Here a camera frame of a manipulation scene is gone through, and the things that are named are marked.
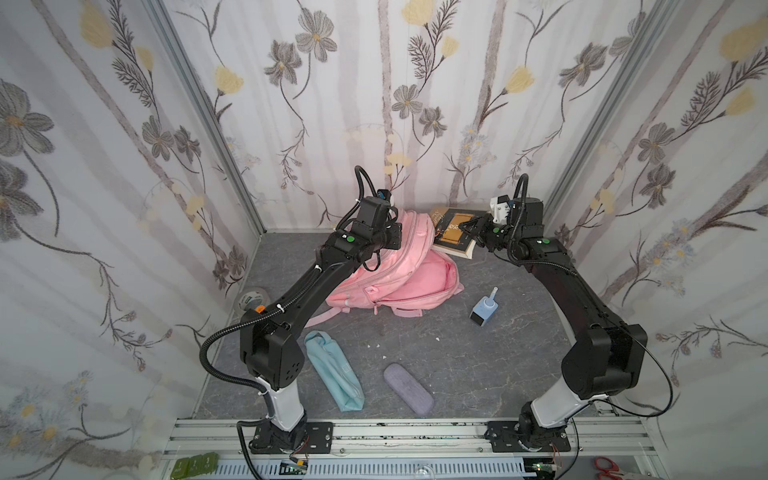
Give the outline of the brown and black book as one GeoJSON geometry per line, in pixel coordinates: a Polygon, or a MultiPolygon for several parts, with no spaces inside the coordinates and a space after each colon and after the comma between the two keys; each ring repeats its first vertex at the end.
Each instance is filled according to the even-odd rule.
{"type": "Polygon", "coordinates": [[[466,208],[438,207],[429,212],[434,225],[435,236],[432,249],[447,255],[471,259],[475,241],[464,233],[459,225],[480,218],[484,211],[466,208]]]}

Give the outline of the pink student backpack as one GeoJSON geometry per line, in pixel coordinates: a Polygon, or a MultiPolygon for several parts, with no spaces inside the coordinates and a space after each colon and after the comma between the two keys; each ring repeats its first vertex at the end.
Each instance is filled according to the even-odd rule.
{"type": "Polygon", "coordinates": [[[416,318],[464,290],[455,262],[433,249],[435,226],[426,213],[406,211],[400,216],[402,243],[386,250],[375,271],[360,267],[326,299],[329,310],[312,317],[313,327],[353,309],[374,313],[388,307],[403,318],[416,318]]]}

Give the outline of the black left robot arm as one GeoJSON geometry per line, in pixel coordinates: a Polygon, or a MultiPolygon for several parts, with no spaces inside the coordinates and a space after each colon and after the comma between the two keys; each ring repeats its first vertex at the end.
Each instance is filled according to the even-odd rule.
{"type": "Polygon", "coordinates": [[[288,453],[301,450],[306,442],[307,414],[296,382],[305,363],[298,340],[309,320],[343,281],[359,268],[368,269],[370,259],[380,266],[383,250],[401,248],[402,225],[398,209],[391,204],[391,192],[377,189],[362,166],[357,165],[354,173],[358,197],[315,250],[313,265],[265,310],[245,313],[239,323],[213,333],[200,346],[199,361],[210,376],[253,388],[264,398],[266,419],[236,423],[244,461],[255,479],[261,475],[252,461],[245,427],[264,427],[267,445],[288,453]],[[210,347],[235,332],[240,334],[241,361],[250,373],[248,378],[224,373],[209,360],[210,347]]]}

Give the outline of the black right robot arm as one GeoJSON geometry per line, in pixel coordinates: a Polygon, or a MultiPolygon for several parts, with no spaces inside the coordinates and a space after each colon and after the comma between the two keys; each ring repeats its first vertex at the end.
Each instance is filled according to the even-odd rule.
{"type": "Polygon", "coordinates": [[[489,212],[461,224],[476,244],[509,267],[528,272],[563,314],[574,341],[560,362],[560,376],[511,421],[491,421],[485,436],[494,451],[551,451],[569,447],[566,429],[595,403],[635,388],[646,360],[655,357],[648,334],[623,320],[577,271],[561,241],[544,233],[540,199],[522,175],[512,195],[495,197],[489,212]]]}

